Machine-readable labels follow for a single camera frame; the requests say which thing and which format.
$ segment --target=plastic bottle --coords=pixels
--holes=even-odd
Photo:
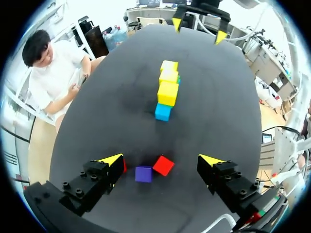
[[[117,30],[118,30],[118,26],[115,25],[115,27],[111,30],[110,33],[114,35],[117,32]]]
[[[120,26],[117,27],[117,31],[114,33],[116,45],[121,44],[127,39],[127,31],[121,30]]]
[[[104,32],[103,38],[105,40],[109,52],[111,52],[116,47],[114,36],[110,33]]]

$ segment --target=gray table surface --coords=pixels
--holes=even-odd
[[[261,124],[252,72],[233,44],[213,41],[191,29],[147,26],[85,82],[56,138],[50,181],[61,188],[88,160],[118,153],[128,171],[84,218],[120,233],[199,233],[230,211],[196,172],[198,154],[230,159],[255,179]],[[178,61],[181,75],[169,122],[154,117],[163,60]],[[170,174],[136,182],[135,167],[161,154],[175,162]],[[224,221],[211,232],[229,230]]]

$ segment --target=cube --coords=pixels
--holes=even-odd
[[[151,183],[152,168],[150,166],[137,166],[135,169],[135,181]]]
[[[178,62],[163,61],[162,65],[161,65],[161,68],[160,68],[160,71],[162,72],[165,69],[177,71],[177,69],[178,69]]]
[[[123,163],[124,163],[124,171],[123,172],[126,172],[127,171],[127,167],[126,167],[126,163],[125,163],[124,159],[123,159]]]
[[[160,173],[161,175],[167,176],[167,174],[170,172],[173,166],[174,163],[171,160],[161,155],[160,158],[155,163],[155,165],[153,166],[153,169],[158,173]]]
[[[179,85],[176,83],[161,82],[157,92],[158,103],[175,106]]]
[[[157,120],[169,121],[171,106],[158,103],[155,108],[155,118]]]
[[[160,74],[159,84],[161,84],[161,82],[163,81],[169,83],[177,83],[177,80],[178,80],[178,71],[165,69]]]

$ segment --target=stack of cubes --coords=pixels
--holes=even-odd
[[[175,106],[180,76],[178,75],[178,62],[163,61],[160,68],[159,90],[157,92],[157,105],[155,118],[169,121],[172,108]]]

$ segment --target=white shirt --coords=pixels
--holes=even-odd
[[[78,83],[78,65],[85,53],[69,41],[52,44],[53,58],[46,67],[33,67],[29,78],[29,90],[40,109],[45,109],[51,101],[59,100],[68,93],[68,88]],[[52,116],[56,120],[66,113],[69,105]]]

